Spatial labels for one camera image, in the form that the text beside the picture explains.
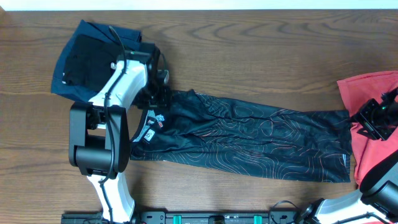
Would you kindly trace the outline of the black patterned sports jersey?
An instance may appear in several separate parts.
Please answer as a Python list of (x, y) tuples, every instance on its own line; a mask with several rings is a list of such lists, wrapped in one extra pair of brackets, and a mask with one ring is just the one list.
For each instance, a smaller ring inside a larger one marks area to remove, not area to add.
[(295, 111), (175, 91), (168, 110), (147, 110), (131, 159), (170, 161), (269, 179), (350, 180), (349, 114)]

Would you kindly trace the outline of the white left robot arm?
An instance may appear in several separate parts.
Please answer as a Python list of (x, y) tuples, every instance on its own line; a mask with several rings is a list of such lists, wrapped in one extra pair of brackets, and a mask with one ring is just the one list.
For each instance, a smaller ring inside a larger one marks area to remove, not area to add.
[(135, 201), (124, 173), (131, 153), (127, 112), (132, 105), (146, 111), (169, 107), (169, 71), (158, 68), (163, 58), (159, 49), (123, 50), (101, 91), (70, 108), (70, 164), (93, 184), (103, 207), (97, 217), (70, 222), (133, 222)]

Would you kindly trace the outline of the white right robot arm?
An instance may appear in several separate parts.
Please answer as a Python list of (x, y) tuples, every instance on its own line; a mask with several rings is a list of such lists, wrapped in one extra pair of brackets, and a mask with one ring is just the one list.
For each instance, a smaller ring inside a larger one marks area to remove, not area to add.
[[(359, 134), (387, 140), (397, 130), (397, 102), (370, 99), (352, 117)], [(365, 175), (359, 189), (334, 199), (321, 198), (297, 215), (295, 223), (397, 223), (397, 152), (378, 162)]]

